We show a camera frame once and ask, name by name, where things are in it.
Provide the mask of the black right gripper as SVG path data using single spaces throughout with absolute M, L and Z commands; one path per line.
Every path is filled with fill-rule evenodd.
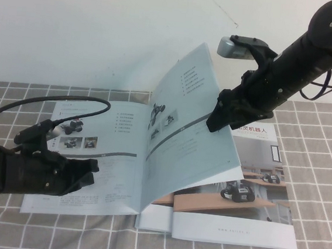
M 281 81 L 283 79 L 270 70 L 244 73 L 240 85 L 220 92 L 215 109 L 206 121 L 208 130 L 217 132 L 226 126 L 236 130 L 272 117 L 272 111 L 289 98 L 289 91 Z

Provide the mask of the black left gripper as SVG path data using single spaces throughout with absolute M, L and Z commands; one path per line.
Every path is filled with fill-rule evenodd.
M 57 160 L 42 156 L 25 156 L 7 149 L 5 154 L 2 193 L 61 196 L 94 184 L 93 173 L 99 172 L 96 159 Z M 87 173 L 72 181 L 73 170 Z

